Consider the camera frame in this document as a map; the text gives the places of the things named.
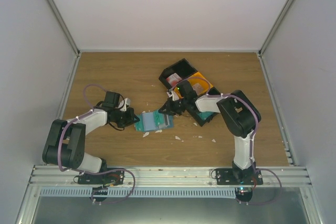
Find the white pink credit card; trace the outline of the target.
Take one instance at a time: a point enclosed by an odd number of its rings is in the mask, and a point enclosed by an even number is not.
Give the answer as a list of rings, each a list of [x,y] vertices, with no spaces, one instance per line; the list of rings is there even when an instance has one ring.
[[[172,128],[173,124],[173,116],[164,114],[164,124],[166,128]]]

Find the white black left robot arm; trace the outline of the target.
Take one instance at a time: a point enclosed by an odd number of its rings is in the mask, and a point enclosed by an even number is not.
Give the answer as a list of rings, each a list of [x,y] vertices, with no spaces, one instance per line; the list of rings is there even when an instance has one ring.
[[[85,114],[52,122],[42,159],[46,164],[57,165],[62,172],[66,169],[84,172],[90,174],[96,184],[103,184],[108,179],[108,171],[102,158],[86,153],[86,136],[105,125],[123,131],[139,120],[129,98],[108,91],[104,100]]]

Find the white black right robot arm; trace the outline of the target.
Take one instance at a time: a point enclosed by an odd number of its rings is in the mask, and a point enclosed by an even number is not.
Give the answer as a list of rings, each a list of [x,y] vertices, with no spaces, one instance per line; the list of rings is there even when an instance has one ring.
[[[241,90],[228,94],[198,95],[187,80],[175,86],[180,95],[170,89],[168,99],[159,109],[167,115],[190,115],[211,112],[220,114],[234,136],[235,155],[232,162],[233,180],[240,185],[247,183],[256,173],[254,140],[261,115]]]

